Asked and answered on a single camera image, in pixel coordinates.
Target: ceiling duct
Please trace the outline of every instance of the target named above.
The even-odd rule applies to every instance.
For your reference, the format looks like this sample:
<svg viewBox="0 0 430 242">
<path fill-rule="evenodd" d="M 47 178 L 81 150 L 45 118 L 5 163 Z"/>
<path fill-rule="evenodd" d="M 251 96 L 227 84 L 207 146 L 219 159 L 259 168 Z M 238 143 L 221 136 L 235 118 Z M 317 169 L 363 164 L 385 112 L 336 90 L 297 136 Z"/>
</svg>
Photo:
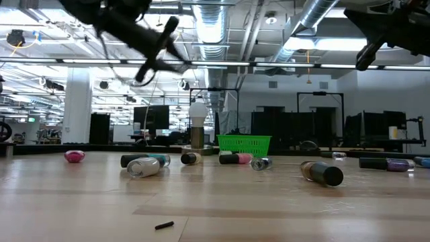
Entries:
<svg viewBox="0 0 430 242">
<path fill-rule="evenodd" d="M 284 46 L 271 58 L 270 62 L 287 62 L 296 50 L 285 48 L 287 41 L 292 36 L 314 36 L 317 25 L 324 16 L 339 2 L 339 0 L 307 0 L 303 6 L 303 11 L 293 17 L 288 18 L 284 28 L 286 37 Z M 274 76 L 282 73 L 281 68 L 268 69 L 266 75 Z"/>
<path fill-rule="evenodd" d="M 226 37 L 226 6 L 194 5 L 193 12 L 196 17 L 196 30 L 200 42 L 204 44 L 222 44 Z M 224 61 L 226 58 L 226 48 L 225 46 L 203 45 L 200 47 L 200 54 L 205 61 Z M 206 69 L 206 87 L 225 88 L 226 76 L 227 72 L 222 69 Z M 223 103 L 219 98 L 220 96 L 210 92 L 208 96 L 210 105 L 218 107 L 221 110 Z"/>
</svg>

